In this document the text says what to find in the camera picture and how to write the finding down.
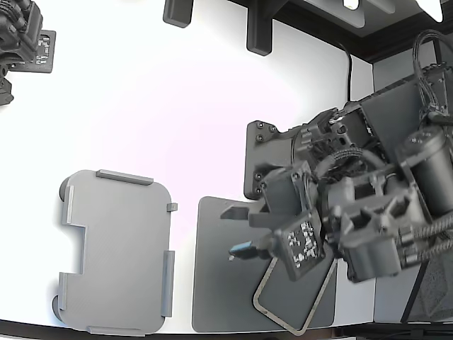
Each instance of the dark gray mat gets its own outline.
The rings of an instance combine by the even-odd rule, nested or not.
[[[453,317],[453,253],[430,260],[408,321],[433,322]]]
[[[257,208],[255,203],[206,197],[198,210],[197,248],[195,252],[195,287],[193,293],[193,329],[197,332],[266,332],[281,330],[270,319],[255,310],[253,294],[269,261],[228,260],[228,250],[235,244],[257,239],[268,229],[253,229],[247,221],[220,220],[230,205]],[[307,289],[322,281],[325,273],[314,271],[292,283],[283,263],[277,263],[269,287],[260,301],[294,328],[302,328],[307,306],[316,296]],[[329,327],[335,316],[336,272],[311,321],[310,328]]]

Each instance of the white backdrop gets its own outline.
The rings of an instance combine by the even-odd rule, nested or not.
[[[62,326],[50,303],[59,272],[79,272],[81,235],[60,225],[59,185],[109,169],[152,177],[179,203],[173,317],[161,331],[193,332],[198,201],[243,200],[252,120],[283,131],[343,107],[347,57],[278,22],[273,53],[250,53],[246,9],[227,0],[195,0],[186,29],[162,21],[164,0],[38,4],[57,31],[54,71],[8,74],[16,99],[0,109],[0,319]],[[372,93],[372,65],[354,59],[352,79],[352,99]],[[374,283],[351,288],[337,309],[355,304],[357,322],[372,321]]]

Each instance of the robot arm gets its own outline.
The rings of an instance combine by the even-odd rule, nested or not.
[[[0,106],[12,102],[5,78],[12,65],[31,63],[38,51],[42,15],[31,0],[0,0]]]
[[[414,50],[438,36],[422,33]],[[420,73],[414,60],[415,77],[342,111],[320,113],[284,133],[263,122],[248,126],[244,193],[262,208],[230,207],[222,218],[270,233],[234,246],[232,257],[276,257],[296,281],[323,261],[327,244],[348,264],[348,278],[361,282],[395,276],[453,247],[447,233],[453,230],[453,93],[429,85],[440,77],[450,87],[453,72],[435,65]],[[402,101],[409,98],[403,91],[417,92],[414,83],[418,93]],[[401,127],[378,121],[376,108],[392,106],[401,115],[401,107],[410,107],[411,120]],[[435,242],[438,236],[443,241]]]

